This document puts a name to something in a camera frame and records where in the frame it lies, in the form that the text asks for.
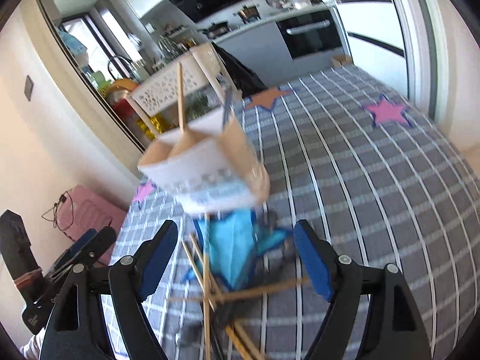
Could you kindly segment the person's left hand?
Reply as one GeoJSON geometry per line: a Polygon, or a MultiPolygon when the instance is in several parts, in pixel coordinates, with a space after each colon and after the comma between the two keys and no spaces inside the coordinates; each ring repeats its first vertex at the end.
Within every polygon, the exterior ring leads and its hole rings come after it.
{"type": "Polygon", "coordinates": [[[27,360],[39,360],[41,357],[41,347],[43,345],[46,329],[42,328],[38,334],[32,336],[28,343],[19,348],[22,356],[27,360]]]}

